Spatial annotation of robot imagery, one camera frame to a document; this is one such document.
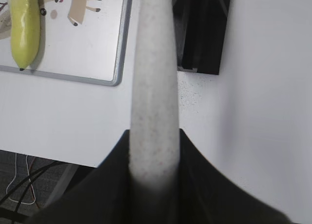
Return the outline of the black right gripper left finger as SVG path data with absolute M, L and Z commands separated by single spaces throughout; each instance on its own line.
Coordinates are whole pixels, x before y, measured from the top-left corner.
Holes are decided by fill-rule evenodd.
M 28 224 L 130 224 L 129 137 L 125 130 L 104 161 Z

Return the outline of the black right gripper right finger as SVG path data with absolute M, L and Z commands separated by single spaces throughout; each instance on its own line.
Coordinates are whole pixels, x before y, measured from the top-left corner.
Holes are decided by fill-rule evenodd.
M 290 224 L 281 211 L 253 197 L 218 171 L 180 130 L 178 223 Z

